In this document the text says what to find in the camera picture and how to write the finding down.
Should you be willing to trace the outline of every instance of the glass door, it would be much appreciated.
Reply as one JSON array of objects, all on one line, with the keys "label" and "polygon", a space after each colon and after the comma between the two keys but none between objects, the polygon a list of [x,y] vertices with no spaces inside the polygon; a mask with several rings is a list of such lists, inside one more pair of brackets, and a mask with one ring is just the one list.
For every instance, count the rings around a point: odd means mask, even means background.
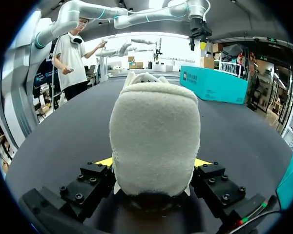
[{"label": "glass door", "polygon": [[258,108],[266,113],[270,104],[272,87],[274,83],[274,64],[263,60],[257,60],[256,64],[259,79],[259,87],[257,88],[257,91],[260,93]]}]

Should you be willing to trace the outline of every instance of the person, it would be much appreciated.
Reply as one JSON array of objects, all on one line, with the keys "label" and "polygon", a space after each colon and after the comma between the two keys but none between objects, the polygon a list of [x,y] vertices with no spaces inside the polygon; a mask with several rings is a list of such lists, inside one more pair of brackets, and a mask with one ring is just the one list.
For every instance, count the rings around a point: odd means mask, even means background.
[{"label": "person", "polygon": [[[86,52],[84,41],[79,33],[88,22],[88,19],[80,18],[78,27],[61,36],[57,48],[55,48],[55,56],[52,61],[58,69],[61,91],[65,92],[68,101],[87,90],[87,77],[82,57],[88,59],[106,44],[106,42],[101,42],[93,50]],[[78,40],[80,43],[72,42],[72,40]]]}]

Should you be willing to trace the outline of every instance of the black table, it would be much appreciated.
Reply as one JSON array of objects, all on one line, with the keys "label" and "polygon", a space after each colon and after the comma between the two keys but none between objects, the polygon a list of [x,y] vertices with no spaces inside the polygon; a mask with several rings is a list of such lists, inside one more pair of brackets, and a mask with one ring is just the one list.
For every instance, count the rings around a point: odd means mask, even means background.
[{"label": "black table", "polygon": [[[112,79],[90,88],[56,110],[26,139],[6,175],[7,184],[17,199],[28,190],[42,186],[58,194],[61,185],[76,178],[81,164],[111,157],[109,119],[123,84],[124,79]],[[243,105],[199,100],[199,111],[198,158],[218,161],[225,166],[230,179],[246,187],[248,198],[256,193],[266,198],[274,194],[292,155],[281,136]],[[197,219],[202,213],[206,232],[215,233],[221,222],[213,218],[202,199],[193,199],[193,202],[200,211],[194,209],[192,218]],[[130,215],[122,209],[118,211],[117,220],[122,220],[117,224],[118,229],[128,231],[126,222],[133,218],[128,218]],[[176,228],[181,217],[185,216],[169,217],[170,222],[168,217],[163,218],[160,228]],[[95,212],[93,219],[86,220],[85,224],[97,226],[97,222],[102,224]],[[271,220],[266,218],[259,230],[265,228],[267,222]],[[143,224],[137,225],[144,230]]]}]

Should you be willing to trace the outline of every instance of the white plush toy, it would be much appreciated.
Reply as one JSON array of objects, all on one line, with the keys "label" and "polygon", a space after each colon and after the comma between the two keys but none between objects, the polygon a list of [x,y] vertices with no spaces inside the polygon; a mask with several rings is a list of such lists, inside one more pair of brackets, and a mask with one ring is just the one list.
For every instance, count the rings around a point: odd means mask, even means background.
[{"label": "white plush toy", "polygon": [[129,72],[111,115],[110,142],[114,193],[189,195],[200,146],[197,97],[165,77]]}]

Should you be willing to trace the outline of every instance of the cable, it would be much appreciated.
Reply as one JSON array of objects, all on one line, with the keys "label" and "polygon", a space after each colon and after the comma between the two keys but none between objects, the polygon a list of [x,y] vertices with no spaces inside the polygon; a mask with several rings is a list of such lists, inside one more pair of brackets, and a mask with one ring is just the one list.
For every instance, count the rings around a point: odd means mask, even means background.
[{"label": "cable", "polygon": [[238,227],[238,228],[232,230],[232,231],[229,232],[228,234],[233,234],[233,233],[235,233],[236,231],[242,229],[244,226],[246,226],[246,225],[252,223],[253,221],[255,221],[255,220],[259,219],[259,218],[265,217],[265,216],[270,215],[270,214],[273,214],[273,213],[282,213],[282,212],[283,212],[282,210],[273,210],[273,211],[263,212],[262,214],[260,214],[260,215],[258,215],[258,216],[256,216],[256,217],[250,219],[249,221],[245,222],[245,223],[242,224],[240,227]]},{"label": "cable", "polygon": [[210,10],[210,2],[209,2],[209,0],[205,0],[205,1],[207,1],[208,5],[209,5],[209,7],[207,8],[206,12],[204,12],[204,14],[203,14],[203,21],[206,22],[206,14]]}]

